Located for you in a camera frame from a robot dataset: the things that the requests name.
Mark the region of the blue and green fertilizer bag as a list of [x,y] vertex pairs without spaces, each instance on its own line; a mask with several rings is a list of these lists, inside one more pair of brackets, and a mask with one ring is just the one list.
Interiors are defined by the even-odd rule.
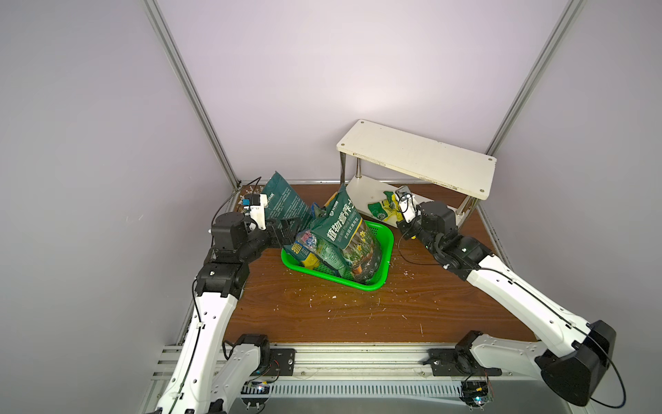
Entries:
[[342,278],[346,275],[347,265],[341,251],[310,230],[298,233],[294,242],[284,249],[306,269]]

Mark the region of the large dark green soil bag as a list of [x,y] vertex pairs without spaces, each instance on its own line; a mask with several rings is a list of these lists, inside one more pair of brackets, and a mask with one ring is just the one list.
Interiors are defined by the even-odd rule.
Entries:
[[267,197],[266,220],[295,219],[297,231],[305,230],[312,220],[310,207],[279,172],[273,174],[261,194]]

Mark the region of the yellow green small fertilizer bag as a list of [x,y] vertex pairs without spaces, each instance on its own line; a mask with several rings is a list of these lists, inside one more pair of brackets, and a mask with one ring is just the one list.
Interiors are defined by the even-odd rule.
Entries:
[[379,221],[386,223],[391,219],[399,222],[403,219],[398,198],[393,191],[384,192],[385,199],[367,205],[370,214]]

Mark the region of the green flower print soil bag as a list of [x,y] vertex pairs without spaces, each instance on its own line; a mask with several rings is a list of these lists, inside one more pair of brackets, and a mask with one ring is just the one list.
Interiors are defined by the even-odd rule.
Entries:
[[346,275],[362,285],[370,285],[382,262],[382,249],[342,185],[333,205],[322,209],[309,230],[341,251]]

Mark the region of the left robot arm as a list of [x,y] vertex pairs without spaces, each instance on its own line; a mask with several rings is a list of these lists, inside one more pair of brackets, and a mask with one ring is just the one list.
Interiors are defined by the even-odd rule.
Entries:
[[172,377],[156,404],[158,413],[228,413],[243,386],[270,362],[265,335],[245,334],[224,364],[219,361],[229,321],[243,295],[249,265],[272,248],[294,241],[298,218],[260,222],[241,212],[215,217],[212,243],[191,284],[193,311]]

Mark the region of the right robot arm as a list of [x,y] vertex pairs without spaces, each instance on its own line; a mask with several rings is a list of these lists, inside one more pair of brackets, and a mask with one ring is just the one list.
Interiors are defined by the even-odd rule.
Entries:
[[505,340],[479,331],[456,345],[459,362],[501,369],[543,381],[567,403],[584,407],[608,370],[616,332],[603,320],[590,323],[563,308],[512,271],[483,243],[458,231],[455,213],[439,201],[399,202],[403,237],[416,239],[448,272],[488,294],[526,325],[533,342]]

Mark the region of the white two-tier shelf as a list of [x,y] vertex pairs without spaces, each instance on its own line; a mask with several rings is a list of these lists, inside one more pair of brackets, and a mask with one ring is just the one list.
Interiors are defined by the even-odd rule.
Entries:
[[412,179],[456,191],[465,196],[454,208],[456,224],[463,226],[479,200],[486,200],[498,160],[465,148],[456,147],[375,122],[359,120],[337,143],[341,159],[357,159],[356,174],[347,184],[356,209],[370,216],[369,205],[386,199],[398,188],[362,174],[363,161],[404,174]]

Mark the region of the potted plant in grey pot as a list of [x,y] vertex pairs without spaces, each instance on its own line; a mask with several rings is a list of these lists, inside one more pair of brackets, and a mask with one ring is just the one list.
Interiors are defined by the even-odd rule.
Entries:
[[243,200],[251,194],[260,194],[262,186],[243,186],[238,193],[235,211],[243,212]]

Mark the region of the left controller board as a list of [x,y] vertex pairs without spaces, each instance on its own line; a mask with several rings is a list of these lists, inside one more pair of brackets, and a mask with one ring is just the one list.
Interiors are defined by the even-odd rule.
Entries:
[[272,396],[272,382],[250,381],[241,389],[241,402],[246,410],[253,413],[262,413]]

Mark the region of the controller board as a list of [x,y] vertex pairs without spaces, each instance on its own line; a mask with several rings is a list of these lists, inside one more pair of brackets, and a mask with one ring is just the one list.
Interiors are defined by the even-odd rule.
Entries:
[[483,410],[493,401],[493,395],[487,382],[463,381],[460,385],[460,400],[471,410]]
[[272,396],[272,382],[250,381],[241,389],[241,402],[246,410],[253,413],[262,413]]

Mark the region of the right controller board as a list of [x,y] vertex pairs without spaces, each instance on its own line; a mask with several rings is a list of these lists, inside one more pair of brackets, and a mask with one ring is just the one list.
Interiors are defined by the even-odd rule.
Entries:
[[487,382],[463,381],[460,385],[460,400],[471,410],[483,410],[493,401],[493,395]]

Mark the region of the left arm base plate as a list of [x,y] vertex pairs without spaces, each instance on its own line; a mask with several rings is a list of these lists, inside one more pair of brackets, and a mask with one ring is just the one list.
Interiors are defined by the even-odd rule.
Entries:
[[262,362],[251,377],[291,377],[294,375],[297,351],[294,348],[271,348],[268,362]]

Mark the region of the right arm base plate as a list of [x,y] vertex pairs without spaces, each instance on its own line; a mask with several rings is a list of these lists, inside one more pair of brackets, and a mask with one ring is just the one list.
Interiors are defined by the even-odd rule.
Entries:
[[428,358],[422,361],[422,365],[431,367],[433,376],[479,377],[487,374],[491,377],[503,374],[500,368],[482,367],[471,354],[455,348],[429,349]]

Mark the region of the aluminium mounting rail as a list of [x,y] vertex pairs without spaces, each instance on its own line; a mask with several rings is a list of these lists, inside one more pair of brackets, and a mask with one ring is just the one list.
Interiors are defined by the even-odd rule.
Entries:
[[[274,398],[413,398],[453,405],[460,400],[463,381],[484,381],[491,388],[505,384],[532,383],[546,394],[556,394],[540,379],[511,371],[501,376],[433,376],[429,366],[422,365],[431,348],[455,348],[442,343],[291,343],[271,348],[294,348],[297,357],[291,377],[250,377],[249,381],[272,382]],[[155,407],[170,381],[182,347],[162,350],[150,385],[141,403],[143,412],[156,412]],[[222,366],[232,347],[223,345],[217,364]]]

